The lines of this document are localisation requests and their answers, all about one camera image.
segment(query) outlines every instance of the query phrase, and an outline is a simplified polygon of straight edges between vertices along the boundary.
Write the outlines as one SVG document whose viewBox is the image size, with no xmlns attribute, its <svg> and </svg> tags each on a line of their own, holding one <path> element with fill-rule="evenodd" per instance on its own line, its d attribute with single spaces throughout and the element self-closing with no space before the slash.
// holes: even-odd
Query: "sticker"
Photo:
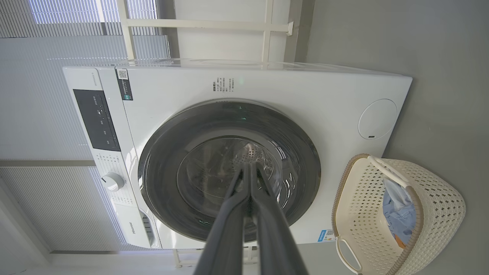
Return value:
<svg viewBox="0 0 489 275">
<path fill-rule="evenodd" d="M 321 234 L 319 235 L 319 239 L 317 240 L 317 242 L 332 242 L 335 240 L 336 237 L 334 236 L 333 230 L 328 229 L 328 230 L 321 231 Z"/>
<path fill-rule="evenodd" d="M 127 69 L 115 69 L 117 74 L 117 82 L 119 82 L 119 90 L 121 91 L 122 100 L 132 100 L 133 92 L 129 84 L 129 75 Z"/>
<path fill-rule="evenodd" d="M 214 92 L 234 92 L 234 78 L 217 77 L 212 82 Z"/>
</svg>

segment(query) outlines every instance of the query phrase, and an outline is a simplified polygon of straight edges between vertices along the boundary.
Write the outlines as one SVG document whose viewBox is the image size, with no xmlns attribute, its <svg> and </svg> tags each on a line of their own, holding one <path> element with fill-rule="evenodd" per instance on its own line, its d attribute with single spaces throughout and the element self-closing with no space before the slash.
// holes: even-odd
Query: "blue clothing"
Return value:
<svg viewBox="0 0 489 275">
<path fill-rule="evenodd" d="M 390 179 L 384 179 L 385 194 L 382 203 L 389 229 L 407 245 L 416 225 L 416 211 L 411 198 L 403 187 Z"/>
</svg>

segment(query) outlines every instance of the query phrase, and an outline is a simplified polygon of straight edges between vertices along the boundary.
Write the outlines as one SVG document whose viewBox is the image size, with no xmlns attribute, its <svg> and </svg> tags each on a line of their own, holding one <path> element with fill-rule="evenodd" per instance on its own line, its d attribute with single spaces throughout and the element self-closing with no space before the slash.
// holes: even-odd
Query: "perforated basket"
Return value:
<svg viewBox="0 0 489 275">
<path fill-rule="evenodd" d="M 383 214 L 383 178 L 403 186 L 416 210 L 416 226 L 405 249 L 397 245 Z M 336 249 L 343 263 L 363 275 L 410 275 L 428 265 L 447 245 L 465 216 L 460 193 L 414 163 L 353 157 L 341 180 L 333 207 Z M 359 269 L 344 258 L 345 242 Z"/>
</svg>

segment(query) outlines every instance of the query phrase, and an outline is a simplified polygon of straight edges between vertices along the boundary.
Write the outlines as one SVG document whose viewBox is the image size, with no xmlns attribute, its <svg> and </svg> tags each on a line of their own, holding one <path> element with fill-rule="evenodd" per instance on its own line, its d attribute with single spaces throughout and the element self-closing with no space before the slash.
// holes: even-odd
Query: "washing machine drum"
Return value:
<svg viewBox="0 0 489 275">
<path fill-rule="evenodd" d="M 258 103 L 205 103 L 169 119 L 141 154 L 141 192 L 161 222 L 205 241 L 236 169 L 248 161 L 263 167 L 289 225 L 296 222 L 319 188 L 319 157 L 297 124 Z M 254 240 L 248 220 L 244 241 Z"/>
</svg>

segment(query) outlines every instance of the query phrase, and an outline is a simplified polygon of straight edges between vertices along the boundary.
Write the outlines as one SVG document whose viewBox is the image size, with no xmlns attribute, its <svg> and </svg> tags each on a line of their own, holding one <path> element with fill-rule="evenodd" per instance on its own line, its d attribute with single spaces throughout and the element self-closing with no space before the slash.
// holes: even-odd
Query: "front-loading washing machine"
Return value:
<svg viewBox="0 0 489 275">
<path fill-rule="evenodd" d="M 297 243 L 325 240 L 343 168 L 381 156 L 412 78 L 318 64 L 135 60 L 66 67 L 128 243 L 202 248 L 234 171 L 256 161 Z M 245 222 L 244 241 L 256 243 Z"/>
</svg>

